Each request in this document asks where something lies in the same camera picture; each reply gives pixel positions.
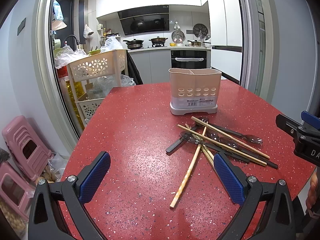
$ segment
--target metal screw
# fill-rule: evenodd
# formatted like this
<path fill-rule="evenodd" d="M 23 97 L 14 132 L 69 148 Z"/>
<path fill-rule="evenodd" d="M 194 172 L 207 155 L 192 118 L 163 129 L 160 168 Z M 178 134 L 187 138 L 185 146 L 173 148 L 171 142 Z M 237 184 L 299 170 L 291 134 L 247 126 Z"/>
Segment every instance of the metal screw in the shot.
<path fill-rule="evenodd" d="M 38 184 L 43 185 L 45 183 L 45 179 L 39 179 Z"/>
<path fill-rule="evenodd" d="M 281 179 L 281 180 L 279 180 L 279 184 L 280 184 L 281 186 L 284 186 L 284 185 L 286 184 L 286 182 L 285 182 L 285 180 Z"/>
<path fill-rule="evenodd" d="M 250 176 L 250 177 L 249 177 L 249 181 L 250 181 L 251 183 L 255 183 L 255 182 L 257 181 L 257 178 L 256 178 L 255 176 Z"/>
<path fill-rule="evenodd" d="M 75 175 L 71 175 L 71 176 L 68 177 L 68 181 L 69 182 L 73 182 L 75 180 L 76 180 L 76 176 Z"/>

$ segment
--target pink utensil holder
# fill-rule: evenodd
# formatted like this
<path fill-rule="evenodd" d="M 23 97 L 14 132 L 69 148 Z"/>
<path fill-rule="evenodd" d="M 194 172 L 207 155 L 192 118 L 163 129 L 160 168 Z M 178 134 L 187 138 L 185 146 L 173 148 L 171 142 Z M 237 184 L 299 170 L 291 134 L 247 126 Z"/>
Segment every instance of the pink utensil holder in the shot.
<path fill-rule="evenodd" d="M 4 162 L 0 165 L 0 196 L 25 221 L 29 219 L 28 208 L 31 202 L 27 192 L 34 190 L 10 164 Z"/>
<path fill-rule="evenodd" d="M 172 114 L 217 112 L 222 74 L 219 70 L 171 68 L 169 73 Z"/>
<path fill-rule="evenodd" d="M 24 174 L 35 181 L 52 157 L 27 119 L 15 117 L 3 130 L 2 136 Z"/>

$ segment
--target label sticker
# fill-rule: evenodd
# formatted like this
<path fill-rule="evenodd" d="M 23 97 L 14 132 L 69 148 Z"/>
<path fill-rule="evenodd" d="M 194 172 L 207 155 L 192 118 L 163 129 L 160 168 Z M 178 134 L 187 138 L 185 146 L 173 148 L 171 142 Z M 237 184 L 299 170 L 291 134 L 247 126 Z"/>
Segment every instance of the label sticker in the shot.
<path fill-rule="evenodd" d="M 217 100 L 217 96 L 203 96 L 194 98 L 171 97 L 171 105 L 174 108 L 195 108 L 203 106 L 215 107 L 217 104 Z"/>

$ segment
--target kitchen counter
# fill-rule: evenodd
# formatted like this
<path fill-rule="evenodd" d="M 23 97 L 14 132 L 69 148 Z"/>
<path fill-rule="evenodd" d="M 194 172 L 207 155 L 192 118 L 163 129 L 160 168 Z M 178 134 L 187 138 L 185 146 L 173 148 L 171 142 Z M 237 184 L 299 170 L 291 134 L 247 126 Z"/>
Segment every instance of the kitchen counter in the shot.
<path fill-rule="evenodd" d="M 86 209 L 109 240 L 217 239 L 239 205 L 233 204 L 201 153 L 175 209 L 169 205 L 196 150 L 185 144 L 171 156 L 165 149 L 177 138 L 177 124 L 193 124 L 191 116 L 170 113 L 170 84 L 113 88 L 84 130 L 63 174 L 78 174 L 105 150 L 111 167 Z M 275 170 L 232 161 L 260 181 L 287 182 L 294 199 L 315 166 L 293 154 L 292 138 L 276 127 L 280 112 L 263 99 L 229 80 L 221 81 L 218 112 L 210 122 L 263 139 L 253 145 L 279 165 Z M 65 204 L 62 211 L 72 236 L 80 239 Z M 258 206 L 261 214 L 263 205 Z M 253 233 L 254 216 L 244 238 Z"/>
<path fill-rule="evenodd" d="M 156 47 L 156 48 L 143 48 L 143 49 L 133 49 L 133 50 L 128 50 L 129 53 L 132 52 L 138 52 L 138 51 L 147 51 L 147 50 L 156 50 L 156 49 L 178 49 L 178 50 L 208 50 L 211 51 L 211 47 L 187 47 L 187 46 L 182 46 L 182 47 Z"/>

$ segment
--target faucet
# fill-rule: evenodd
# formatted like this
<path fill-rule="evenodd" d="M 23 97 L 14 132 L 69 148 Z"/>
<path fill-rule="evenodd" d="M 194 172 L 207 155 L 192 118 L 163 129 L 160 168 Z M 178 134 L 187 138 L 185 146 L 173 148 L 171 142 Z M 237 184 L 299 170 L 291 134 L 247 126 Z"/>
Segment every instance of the faucet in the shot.
<path fill-rule="evenodd" d="M 64 39 L 63 45 L 65 45 L 67 38 L 69 38 L 70 36 L 72 36 L 72 37 L 74 37 L 74 38 L 76 39 L 76 44 L 77 44 L 77 45 L 80 44 L 80 42 L 78 41 L 77 37 L 76 37 L 75 35 L 71 34 L 71 35 L 69 35 L 68 37 L 66 37 L 66 38 Z"/>

